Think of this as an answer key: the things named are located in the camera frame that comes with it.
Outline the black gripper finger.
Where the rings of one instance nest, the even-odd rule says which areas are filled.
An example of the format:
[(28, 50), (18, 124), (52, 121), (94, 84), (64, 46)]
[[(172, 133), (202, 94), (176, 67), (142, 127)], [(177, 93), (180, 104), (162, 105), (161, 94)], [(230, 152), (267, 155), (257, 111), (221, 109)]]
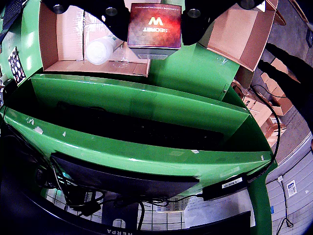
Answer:
[(62, 14), (77, 6), (103, 22), (120, 40), (127, 41), (130, 12), (123, 0), (43, 0), (54, 13)]
[(250, 10), (262, 3), (261, 0), (185, 0), (181, 17), (182, 42), (190, 46), (198, 42), (210, 24), (234, 4)]

